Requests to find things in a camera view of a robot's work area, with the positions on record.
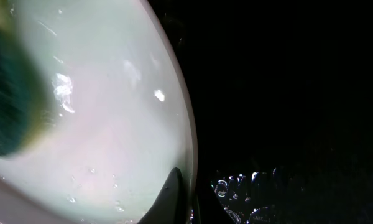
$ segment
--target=black background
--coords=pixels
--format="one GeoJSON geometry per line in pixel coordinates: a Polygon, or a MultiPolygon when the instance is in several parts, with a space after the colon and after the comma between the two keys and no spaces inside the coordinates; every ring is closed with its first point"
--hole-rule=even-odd
{"type": "MultiPolygon", "coordinates": [[[[275,2],[150,3],[190,93],[198,187],[219,173],[283,167],[285,179],[300,174],[308,183],[336,172],[348,177],[338,184],[349,194],[334,198],[346,210],[329,199],[334,213],[322,221],[355,222],[365,211],[360,221],[373,223],[365,208],[373,209],[373,194],[365,193],[373,193],[373,13],[275,2]]],[[[324,192],[337,188],[324,182],[331,185],[324,192]]]]}

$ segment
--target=ceramic surface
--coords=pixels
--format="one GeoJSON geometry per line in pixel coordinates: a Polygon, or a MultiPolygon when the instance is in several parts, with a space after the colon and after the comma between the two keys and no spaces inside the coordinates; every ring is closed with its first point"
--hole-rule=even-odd
{"type": "Polygon", "coordinates": [[[13,3],[16,36],[49,86],[51,107],[40,111],[42,134],[0,159],[2,181],[75,222],[137,222],[173,167],[191,194],[197,148],[190,100],[149,5],[13,3]]]}

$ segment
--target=dark water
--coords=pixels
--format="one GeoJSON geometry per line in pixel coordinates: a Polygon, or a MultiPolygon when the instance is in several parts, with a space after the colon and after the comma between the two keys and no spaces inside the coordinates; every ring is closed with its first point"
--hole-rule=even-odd
{"type": "MultiPolygon", "coordinates": [[[[371,35],[367,23],[340,23],[331,6],[150,3],[190,92],[198,188],[266,172],[247,181],[250,200],[234,206],[245,217],[269,207],[273,223],[373,223],[373,46],[360,35],[371,35]]],[[[230,206],[232,198],[219,199],[230,206]]]]}

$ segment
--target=water droplet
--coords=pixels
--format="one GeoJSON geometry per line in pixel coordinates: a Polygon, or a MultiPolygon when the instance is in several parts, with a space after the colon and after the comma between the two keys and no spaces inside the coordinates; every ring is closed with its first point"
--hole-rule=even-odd
{"type": "Polygon", "coordinates": [[[71,197],[71,196],[68,197],[68,201],[70,203],[76,203],[76,199],[74,197],[71,197]]]}
{"type": "Polygon", "coordinates": [[[116,206],[115,209],[116,209],[116,211],[118,211],[118,212],[124,212],[124,209],[121,208],[120,206],[116,206]]]}

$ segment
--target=water bubble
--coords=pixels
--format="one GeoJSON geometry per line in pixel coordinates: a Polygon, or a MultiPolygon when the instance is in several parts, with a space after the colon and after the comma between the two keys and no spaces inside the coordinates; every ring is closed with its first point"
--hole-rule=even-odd
{"type": "Polygon", "coordinates": [[[116,211],[118,211],[118,212],[124,212],[124,209],[121,208],[120,206],[116,206],[115,209],[116,209],[116,211]]]}

